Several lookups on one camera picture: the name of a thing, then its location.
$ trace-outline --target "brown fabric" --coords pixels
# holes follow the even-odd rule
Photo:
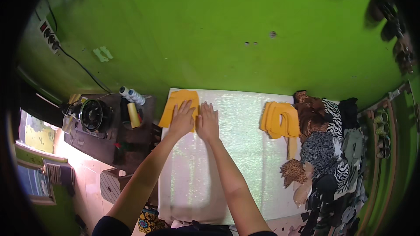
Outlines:
[[[284,177],[284,186],[287,188],[292,181],[301,184],[307,181],[305,170],[298,160],[289,160],[280,168],[281,177]]]
[[[314,131],[326,132],[329,122],[324,119],[325,107],[322,100],[306,95],[306,91],[298,91],[293,97],[299,115],[301,142],[304,143]]]

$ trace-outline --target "right hand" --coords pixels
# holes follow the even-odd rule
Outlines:
[[[205,142],[219,139],[219,112],[213,110],[207,102],[201,104],[201,111],[197,119],[197,134]]]

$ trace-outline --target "yellow fabric piece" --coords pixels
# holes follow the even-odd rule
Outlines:
[[[300,129],[297,110],[290,103],[266,103],[260,129],[268,132],[272,139],[278,139],[281,136],[298,137]]]
[[[195,119],[198,116],[198,94],[196,91],[189,90],[174,91],[171,93],[168,101],[166,102],[165,109],[163,110],[163,115],[160,118],[159,127],[169,127],[172,122],[173,109],[175,108],[175,104],[178,104],[178,108],[180,108],[181,104],[185,100],[192,100],[191,108],[196,107],[194,113],[192,113],[192,118],[194,119],[194,127],[192,128],[191,132],[195,131]]]
[[[296,138],[289,138],[287,144],[287,160],[296,160],[297,140]]]

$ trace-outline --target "wooden table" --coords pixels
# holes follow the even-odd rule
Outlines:
[[[121,122],[120,94],[83,94],[82,97],[100,99],[108,106],[112,107],[112,121],[108,128],[110,137],[99,139],[87,133],[77,131],[73,121],[70,134],[64,135],[64,141],[81,152],[111,165],[120,170],[125,170],[127,174],[132,174],[150,152],[150,133],[153,124],[153,114],[155,112],[156,98],[147,96],[146,103],[142,106],[143,123],[134,130],[126,129]],[[125,152],[123,165],[113,164],[115,145],[117,142],[128,142],[134,146],[133,151]]]

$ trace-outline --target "green wall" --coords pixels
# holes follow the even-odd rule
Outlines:
[[[62,47],[113,91],[158,97],[170,87],[311,95],[374,102],[401,82],[384,21],[369,0],[50,0]],[[45,0],[37,7],[47,16]],[[18,49],[21,68],[54,95],[102,92],[62,53],[53,55],[33,14]],[[270,31],[277,37],[271,39]],[[100,63],[92,50],[114,56]]]
[[[42,157],[16,148],[16,157],[29,163],[43,165]],[[45,206],[33,204],[35,212],[53,236],[79,235],[79,226],[74,221],[76,215],[73,201],[63,186],[53,185],[56,205]]]

